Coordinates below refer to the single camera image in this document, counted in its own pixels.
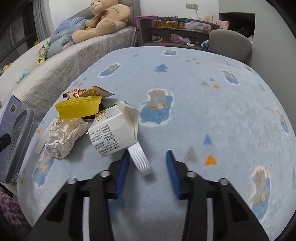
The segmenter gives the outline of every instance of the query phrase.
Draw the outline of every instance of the pink basket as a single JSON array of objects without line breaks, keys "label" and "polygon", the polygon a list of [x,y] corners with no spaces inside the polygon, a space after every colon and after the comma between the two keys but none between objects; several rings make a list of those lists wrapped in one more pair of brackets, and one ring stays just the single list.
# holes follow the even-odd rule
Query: pink basket
[{"label": "pink basket", "polygon": [[[137,29],[140,28],[139,19],[141,19],[141,18],[154,18],[154,17],[157,17],[157,16],[151,15],[151,16],[137,16],[137,17],[134,17]],[[151,26],[150,27],[151,28],[155,27],[155,19],[151,19]]]}]

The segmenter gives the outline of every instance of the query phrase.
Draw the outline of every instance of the yellow plastic bowl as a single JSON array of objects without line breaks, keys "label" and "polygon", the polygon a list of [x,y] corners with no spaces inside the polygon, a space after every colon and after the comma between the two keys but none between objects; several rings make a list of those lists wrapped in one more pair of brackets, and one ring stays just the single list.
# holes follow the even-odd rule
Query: yellow plastic bowl
[{"label": "yellow plastic bowl", "polygon": [[101,96],[80,97],[64,100],[55,105],[61,119],[79,118],[99,112]]}]

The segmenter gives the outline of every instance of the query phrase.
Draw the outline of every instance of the window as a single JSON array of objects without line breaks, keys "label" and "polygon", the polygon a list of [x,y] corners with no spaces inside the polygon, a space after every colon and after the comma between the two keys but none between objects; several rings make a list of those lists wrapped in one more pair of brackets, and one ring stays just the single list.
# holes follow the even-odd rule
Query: window
[{"label": "window", "polygon": [[29,2],[14,18],[0,40],[0,69],[13,63],[37,41],[33,3]]}]

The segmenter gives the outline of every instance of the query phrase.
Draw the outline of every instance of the white plastic lid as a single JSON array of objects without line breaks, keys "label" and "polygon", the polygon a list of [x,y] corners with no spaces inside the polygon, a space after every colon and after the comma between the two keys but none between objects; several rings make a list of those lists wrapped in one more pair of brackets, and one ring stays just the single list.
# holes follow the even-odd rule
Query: white plastic lid
[{"label": "white plastic lid", "polygon": [[150,163],[148,162],[147,157],[145,156],[145,153],[143,152],[143,149],[139,142],[130,146],[128,148],[128,152],[130,153],[130,156],[133,162],[135,163],[137,169],[141,172],[143,176],[152,173]]}]

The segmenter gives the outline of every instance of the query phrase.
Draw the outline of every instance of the gray basket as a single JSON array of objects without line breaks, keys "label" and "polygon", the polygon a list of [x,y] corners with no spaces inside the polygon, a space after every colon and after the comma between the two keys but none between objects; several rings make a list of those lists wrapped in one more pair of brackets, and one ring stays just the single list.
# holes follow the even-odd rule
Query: gray basket
[{"label": "gray basket", "polygon": [[27,108],[18,115],[11,133],[11,143],[7,154],[6,183],[17,182],[20,167],[37,127],[32,109]]}]

